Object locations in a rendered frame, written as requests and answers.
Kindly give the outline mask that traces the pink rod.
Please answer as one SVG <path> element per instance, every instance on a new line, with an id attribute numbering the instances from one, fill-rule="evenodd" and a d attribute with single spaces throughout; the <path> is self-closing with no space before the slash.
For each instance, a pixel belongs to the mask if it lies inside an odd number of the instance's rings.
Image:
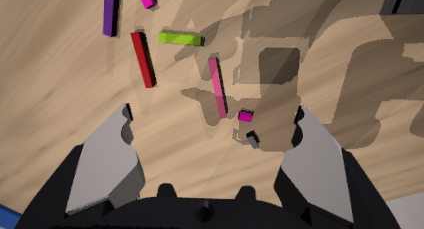
<path id="1" fill-rule="evenodd" d="M 223 100 L 223 94 L 221 89 L 216 57 L 208 58 L 208 63 L 209 63 L 212 83 L 214 87 L 216 102 L 218 106 L 219 116 L 220 116 L 220 119 L 226 118 L 226 111 L 225 111 L 225 105 Z"/>

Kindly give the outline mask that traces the grey rod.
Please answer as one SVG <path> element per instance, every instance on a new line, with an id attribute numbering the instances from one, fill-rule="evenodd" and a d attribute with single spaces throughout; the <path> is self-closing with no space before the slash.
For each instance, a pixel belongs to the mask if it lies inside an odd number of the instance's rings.
<path id="1" fill-rule="evenodd" d="M 251 146 L 253 147 L 253 149 L 259 148 L 258 143 L 256 141 L 256 139 L 254 138 L 252 132 L 246 134 L 248 141 L 250 142 Z"/>

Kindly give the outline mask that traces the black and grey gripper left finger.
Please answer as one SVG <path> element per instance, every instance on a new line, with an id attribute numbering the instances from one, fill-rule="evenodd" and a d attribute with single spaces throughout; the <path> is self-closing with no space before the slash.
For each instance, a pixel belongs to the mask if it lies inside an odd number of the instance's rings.
<path id="1" fill-rule="evenodd" d="M 114 209 L 140 199 L 146 181 L 130 146 L 132 121 L 129 103 L 121 104 L 71 150 L 14 229 L 88 229 Z"/>

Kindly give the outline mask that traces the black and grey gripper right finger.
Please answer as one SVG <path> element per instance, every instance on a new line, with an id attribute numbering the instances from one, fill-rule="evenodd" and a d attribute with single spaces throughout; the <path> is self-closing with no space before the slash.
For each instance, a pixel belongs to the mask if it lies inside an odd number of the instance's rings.
<path id="1" fill-rule="evenodd" d="M 401 229 L 353 154 L 300 106 L 294 148 L 285 152 L 274 182 L 282 207 L 313 229 Z"/>

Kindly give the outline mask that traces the lime green rod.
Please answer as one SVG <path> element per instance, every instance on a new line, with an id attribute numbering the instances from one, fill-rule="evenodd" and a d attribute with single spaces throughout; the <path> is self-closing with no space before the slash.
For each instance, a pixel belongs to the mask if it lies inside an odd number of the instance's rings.
<path id="1" fill-rule="evenodd" d="M 158 32 L 159 42 L 201 45 L 201 36 Z"/>

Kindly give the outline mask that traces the purple rod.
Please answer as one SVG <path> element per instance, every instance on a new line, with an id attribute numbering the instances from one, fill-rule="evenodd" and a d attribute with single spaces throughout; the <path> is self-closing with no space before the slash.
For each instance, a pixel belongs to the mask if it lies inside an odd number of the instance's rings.
<path id="1" fill-rule="evenodd" d="M 116 37 L 119 0 L 104 0 L 103 34 Z"/>

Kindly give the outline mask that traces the red rod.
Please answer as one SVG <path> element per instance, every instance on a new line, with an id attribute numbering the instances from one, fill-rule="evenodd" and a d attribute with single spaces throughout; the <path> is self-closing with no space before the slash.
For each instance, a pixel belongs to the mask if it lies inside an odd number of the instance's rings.
<path id="1" fill-rule="evenodd" d="M 130 33 L 146 88 L 155 86 L 142 32 Z"/>

